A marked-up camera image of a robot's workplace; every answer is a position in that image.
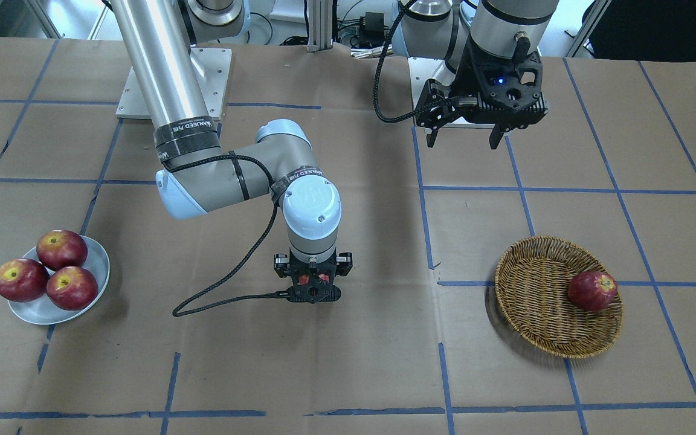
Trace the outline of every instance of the apple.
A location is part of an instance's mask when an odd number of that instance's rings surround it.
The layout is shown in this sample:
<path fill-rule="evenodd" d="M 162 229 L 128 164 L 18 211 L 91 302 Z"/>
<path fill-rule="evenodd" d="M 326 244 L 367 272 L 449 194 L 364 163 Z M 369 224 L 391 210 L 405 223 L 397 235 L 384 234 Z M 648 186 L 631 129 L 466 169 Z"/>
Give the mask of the apple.
<path fill-rule="evenodd" d="M 47 269 L 31 259 L 14 259 L 0 265 L 0 295 L 13 302 L 31 302 L 47 291 Z"/>
<path fill-rule="evenodd" d="M 77 311 L 86 308 L 98 295 L 96 278 L 87 269 L 69 265 L 47 281 L 47 297 L 58 308 Z"/>
<path fill-rule="evenodd" d="M 617 287 L 616 280 L 606 272 L 582 272 L 569 283 L 569 300 L 586 311 L 601 311 L 614 300 Z"/>
<path fill-rule="evenodd" d="M 81 266 L 88 259 L 88 245 L 74 231 L 48 231 L 36 243 L 36 256 L 52 270 L 63 269 L 67 265 Z"/>

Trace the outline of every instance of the white plate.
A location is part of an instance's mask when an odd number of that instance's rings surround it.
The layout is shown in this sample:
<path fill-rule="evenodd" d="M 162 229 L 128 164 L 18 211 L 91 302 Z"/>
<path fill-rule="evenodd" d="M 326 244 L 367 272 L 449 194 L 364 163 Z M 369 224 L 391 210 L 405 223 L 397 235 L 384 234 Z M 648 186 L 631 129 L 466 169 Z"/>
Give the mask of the white plate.
<path fill-rule="evenodd" d="M 12 309 L 12 312 L 16 316 L 35 325 L 60 324 L 61 322 L 72 320 L 74 317 L 85 313 L 85 311 L 88 311 L 88 309 L 94 306 L 100 297 L 102 297 L 109 283 L 109 256 L 106 250 L 104 250 L 104 247 L 96 242 L 96 240 L 90 237 L 81 237 L 85 240 L 85 244 L 88 245 L 88 259 L 85 260 L 85 264 L 83 264 L 82 267 L 83 269 L 89 270 L 96 279 L 96 283 L 98 284 L 98 295 L 96 299 L 86 306 L 86 308 L 79 309 L 79 311 L 66 311 L 66 309 L 58 308 L 46 294 L 31 302 L 9 301 L 10 309 Z M 23 258 L 39 261 L 39 258 L 36 256 L 36 247 L 25 253 Z M 50 275 L 55 273 L 50 269 L 47 269 L 47 272 L 49 272 Z"/>

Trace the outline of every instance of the black cable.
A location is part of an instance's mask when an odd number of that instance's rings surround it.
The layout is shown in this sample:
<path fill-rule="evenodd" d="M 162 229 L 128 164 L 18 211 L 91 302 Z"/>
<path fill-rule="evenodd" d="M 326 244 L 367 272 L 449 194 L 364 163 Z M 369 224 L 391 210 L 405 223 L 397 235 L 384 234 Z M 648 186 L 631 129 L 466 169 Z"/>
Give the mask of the black cable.
<path fill-rule="evenodd" d="M 364 0 L 359 0 L 359 1 L 356 2 L 356 3 L 353 3 L 353 6 L 351 6 L 351 8 L 348 8 L 348 11 L 347 11 L 346 14 L 343 16 L 343 21 L 346 20 L 346 16 L 348 16 L 348 14 L 353 10 L 353 8 L 355 8 L 356 5 L 358 5 L 359 3 L 362 3 L 362 2 L 364 2 Z"/>
<path fill-rule="evenodd" d="M 415 2 L 417 2 L 417 0 L 409 0 L 409 2 L 404 4 L 399 9 L 399 14 L 394 20 L 394 24 L 391 25 L 391 29 L 388 32 L 385 41 L 383 41 L 383 50 L 381 51 L 381 56 L 378 59 L 378 68 L 375 69 L 375 80 L 372 83 L 372 105 L 373 107 L 375 107 L 375 115 L 377 115 L 378 118 L 381 119 L 381 121 L 386 122 L 387 124 L 393 124 L 395 122 L 404 121 L 405 119 L 412 118 L 415 115 L 420 115 L 421 113 L 430 111 L 433 108 L 442 107 L 443 104 L 452 104 L 452 101 L 449 98 L 443 98 L 440 102 L 427 104 L 422 108 L 417 108 L 409 113 L 394 118 L 387 118 L 381 112 L 381 103 L 379 102 L 379 86 L 381 85 L 381 71 L 383 69 L 383 61 L 385 61 L 386 55 L 388 55 L 388 46 L 390 45 L 390 42 L 392 42 L 392 37 L 394 36 L 396 28 L 401 22 L 401 19 L 403 19 L 404 15 L 407 14 L 407 11 L 410 9 L 412 5 L 414 5 Z"/>
<path fill-rule="evenodd" d="M 308 23 L 308 0 L 302 0 L 304 3 L 304 38 L 306 39 L 306 46 L 310 45 L 310 24 Z"/>
<path fill-rule="evenodd" d="M 176 168 L 173 168 L 171 173 L 176 173 L 178 171 L 186 170 L 189 168 L 194 168 L 196 166 L 203 165 L 205 163 L 210 163 L 210 162 L 217 162 L 220 160 L 245 160 L 247 162 L 254 163 L 255 165 L 259 166 L 259 168 L 265 173 L 265 176 L 268 177 L 268 185 L 273 185 L 273 175 L 270 174 L 270 171 L 268 170 L 265 165 L 263 165 L 262 162 L 260 162 L 257 159 L 254 159 L 254 157 L 249 157 L 249 156 L 241 156 L 241 155 L 227 155 L 223 154 L 222 156 L 213 156 L 209 157 L 207 159 L 202 159 L 202 160 L 197 160 L 192 163 L 186 163 L 185 165 L 177 166 Z M 215 306 L 220 306 L 220 305 L 225 305 L 227 303 L 232 303 L 236 302 L 238 300 L 246 300 L 246 299 L 268 299 L 268 298 L 282 298 L 282 297 L 287 297 L 288 292 L 283 291 L 283 292 L 273 292 L 273 294 L 257 294 L 257 295 L 241 295 L 240 297 L 234 297 L 226 300 L 221 300 L 218 302 L 214 303 L 209 303 L 208 305 L 200 306 L 199 308 L 193 308 L 193 309 L 188 309 L 187 311 L 181 311 L 182 308 L 185 308 L 187 304 L 191 303 L 193 300 L 198 299 L 199 297 L 202 297 L 203 295 L 207 294 L 213 289 L 216 289 L 216 287 L 221 286 L 221 284 L 226 283 L 227 281 L 230 280 L 238 271 L 240 268 L 243 267 L 243 265 L 246 264 L 249 258 L 251 258 L 252 254 L 254 254 L 254 251 L 259 248 L 259 246 L 262 244 L 263 240 L 265 240 L 265 237 L 268 237 L 268 234 L 270 233 L 271 229 L 273 228 L 273 223 L 276 222 L 276 216 L 278 216 L 279 208 L 278 204 L 273 204 L 273 213 L 270 217 L 270 221 L 268 222 L 267 228 L 265 228 L 265 231 L 262 232 L 262 235 L 260 235 L 259 239 L 257 239 L 257 242 L 254 243 L 254 245 L 251 246 L 251 249 L 246 253 L 246 255 L 243 257 L 243 259 L 238 262 L 238 264 L 234 267 L 233 270 L 231 270 L 227 275 L 224 275 L 223 278 L 221 278 L 219 281 L 216 281 L 216 283 L 205 287 L 201 292 L 197 292 L 197 294 L 191 295 L 191 297 L 187 298 L 184 300 L 184 302 L 180 303 L 177 305 L 176 308 L 171 311 L 171 314 L 174 317 L 181 317 L 181 316 L 186 316 L 187 314 L 195 314 L 199 313 L 200 311 L 205 311 L 206 309 L 214 308 Z"/>
<path fill-rule="evenodd" d="M 263 14 L 259 14 L 259 13 L 257 13 L 257 12 L 251 12 L 251 14 L 252 14 L 253 16 L 260 16 L 260 17 L 262 17 L 263 19 L 265 19 L 265 21 L 268 22 L 268 25 L 269 25 L 269 27 L 270 27 L 270 37 L 268 38 L 268 41 L 265 42 L 265 45 L 270 44 L 270 41 L 273 40 L 273 23 L 270 22 L 270 20 L 268 19 L 268 17 L 264 16 Z"/>

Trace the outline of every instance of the woven basket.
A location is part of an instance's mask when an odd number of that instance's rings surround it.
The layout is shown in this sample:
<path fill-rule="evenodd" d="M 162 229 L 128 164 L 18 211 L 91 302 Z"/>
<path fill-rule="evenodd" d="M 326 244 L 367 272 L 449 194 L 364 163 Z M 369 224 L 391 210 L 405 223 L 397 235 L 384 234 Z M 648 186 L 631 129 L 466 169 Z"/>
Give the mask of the woven basket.
<path fill-rule="evenodd" d="M 592 254 L 557 237 L 534 236 L 511 245 L 495 269 L 501 314 L 525 340 L 545 352 L 587 358 L 607 350 L 622 332 L 622 299 L 597 313 L 568 298 L 580 272 L 608 271 Z"/>

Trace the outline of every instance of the black bracket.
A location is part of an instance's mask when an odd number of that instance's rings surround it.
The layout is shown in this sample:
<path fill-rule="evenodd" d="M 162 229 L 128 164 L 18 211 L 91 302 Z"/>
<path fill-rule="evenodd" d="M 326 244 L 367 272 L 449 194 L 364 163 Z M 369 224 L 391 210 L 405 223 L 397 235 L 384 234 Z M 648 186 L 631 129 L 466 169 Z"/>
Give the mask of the black bracket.
<path fill-rule="evenodd" d="M 281 278 L 292 278 L 292 286 L 287 289 L 289 302 L 335 302 L 340 299 L 340 289 L 334 285 L 335 276 L 346 276 L 353 268 L 353 254 L 333 253 L 324 262 L 302 262 L 287 254 L 276 254 L 273 270 Z"/>
<path fill-rule="evenodd" d="M 452 85 L 426 80 L 415 107 L 421 110 L 415 124 L 430 130 L 426 145 L 433 147 L 439 129 L 461 117 L 472 124 L 494 124 L 491 149 L 498 148 L 504 133 L 541 121 L 549 108 L 541 93 L 541 60 L 538 52 L 527 53 L 529 47 L 521 36 L 513 58 L 504 59 L 470 39 Z"/>

